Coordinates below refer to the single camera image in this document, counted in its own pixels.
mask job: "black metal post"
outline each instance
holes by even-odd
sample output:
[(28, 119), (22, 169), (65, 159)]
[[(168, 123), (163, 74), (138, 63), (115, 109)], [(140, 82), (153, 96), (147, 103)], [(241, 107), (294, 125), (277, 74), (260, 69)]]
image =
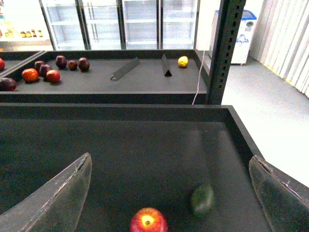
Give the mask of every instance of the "black metal post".
[(81, 26), (82, 37), (84, 41), (84, 46), (86, 50), (91, 50), (90, 41), (89, 41), (89, 33), (86, 25), (86, 17), (84, 12), (84, 6), (82, 0), (75, 0), (77, 16), (79, 20), (79, 24)]
[(207, 104), (220, 105), (246, 0), (221, 0)]

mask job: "black display bin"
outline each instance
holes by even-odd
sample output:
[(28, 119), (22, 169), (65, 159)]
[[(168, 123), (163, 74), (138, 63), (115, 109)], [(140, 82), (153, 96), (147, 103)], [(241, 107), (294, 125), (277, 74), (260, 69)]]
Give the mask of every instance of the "black display bin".
[(0, 52), (0, 58), (5, 62), (5, 68), (0, 71), (0, 78), (3, 78), (11, 70), (14, 70), (16, 67), (24, 65), (25, 63), (31, 62), (32, 59), (36, 58), (41, 52)]
[[(271, 231), (248, 171), (262, 155), (232, 106), (2, 103), (0, 127), (0, 214), (89, 152), (77, 232), (129, 231), (144, 207), (170, 232)], [(201, 183), (216, 197), (205, 219), (189, 208)]]
[[(25, 83), (21, 73), (33, 68), (35, 61), (43, 60), (58, 70), (55, 62), (58, 55), (64, 55), (67, 61), (85, 57), (90, 69), (60, 70), (61, 81), (57, 85), (42, 78)], [(165, 76), (163, 55), (171, 77)], [(189, 58), (187, 68), (178, 67), (181, 56)], [(111, 80), (114, 72), (136, 57), (140, 61), (137, 67), (118, 81)], [(50, 51), (6, 74), (18, 82), (17, 91), (0, 92), (0, 102), (191, 104), (197, 92), (200, 66), (196, 50)], [(209, 76), (203, 66), (196, 104), (206, 103), (207, 82)]]

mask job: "display refrigerator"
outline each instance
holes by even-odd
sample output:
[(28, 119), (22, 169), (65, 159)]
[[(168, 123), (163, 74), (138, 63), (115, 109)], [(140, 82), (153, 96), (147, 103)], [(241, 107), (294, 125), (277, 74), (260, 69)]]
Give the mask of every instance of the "display refrigerator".
[(0, 51), (52, 49), (37, 0), (0, 0)]
[(84, 0), (82, 6), (90, 49), (121, 49), (117, 0)]
[(196, 41), (198, 0), (162, 0), (163, 49), (193, 49)]
[(6, 51), (195, 47), (199, 0), (6, 1), (0, 5)]
[(122, 0), (127, 49), (157, 49), (157, 0)]
[(75, 0), (39, 0), (55, 50), (88, 49)]

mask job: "white cooler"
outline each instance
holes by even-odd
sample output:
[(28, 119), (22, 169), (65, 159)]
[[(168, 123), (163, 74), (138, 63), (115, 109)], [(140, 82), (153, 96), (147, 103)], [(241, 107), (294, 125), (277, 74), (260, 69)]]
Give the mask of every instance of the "white cooler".
[[(212, 57), (214, 39), (216, 34), (217, 22), (218, 22), (219, 11), (216, 11), (214, 14), (212, 22), (212, 32), (211, 32), (211, 44), (209, 55)], [(235, 49), (232, 57), (232, 64), (245, 64), (247, 62), (247, 57), (252, 42), (252, 37), (256, 25), (255, 15), (248, 10), (244, 10), (241, 23), (237, 35), (237, 40), (235, 44)]]

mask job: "pink cable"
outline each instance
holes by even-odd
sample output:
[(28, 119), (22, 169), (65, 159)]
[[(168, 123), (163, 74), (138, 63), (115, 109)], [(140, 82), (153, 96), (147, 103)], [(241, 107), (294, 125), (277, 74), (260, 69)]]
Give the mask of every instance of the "pink cable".
[(198, 84), (197, 84), (197, 93), (196, 93), (196, 95), (195, 95), (195, 97), (194, 97), (194, 100), (193, 100), (193, 102), (192, 102), (192, 105), (194, 105), (195, 100), (197, 99), (197, 96), (198, 96), (198, 92), (199, 92), (199, 81), (200, 81), (200, 79), (201, 79), (201, 72), (202, 72), (202, 67), (203, 67), (203, 63), (204, 63), (204, 57), (205, 57), (205, 50), (204, 50), (204, 52), (203, 52), (203, 59), (202, 59), (201, 68), (199, 69)]

